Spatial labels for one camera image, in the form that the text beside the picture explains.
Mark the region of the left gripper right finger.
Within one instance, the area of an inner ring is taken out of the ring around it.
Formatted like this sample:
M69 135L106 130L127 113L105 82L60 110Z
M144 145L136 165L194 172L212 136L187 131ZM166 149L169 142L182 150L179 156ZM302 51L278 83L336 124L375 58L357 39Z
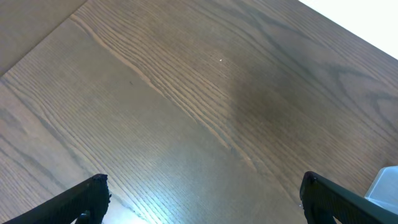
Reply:
M308 224L397 223L395 213L312 171L304 173L300 199Z

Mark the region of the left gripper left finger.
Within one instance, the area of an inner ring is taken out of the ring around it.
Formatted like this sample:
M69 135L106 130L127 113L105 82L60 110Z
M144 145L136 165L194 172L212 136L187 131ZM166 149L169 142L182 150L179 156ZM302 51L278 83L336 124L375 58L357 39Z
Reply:
M108 176L96 174L6 224L100 224L108 211L110 198Z

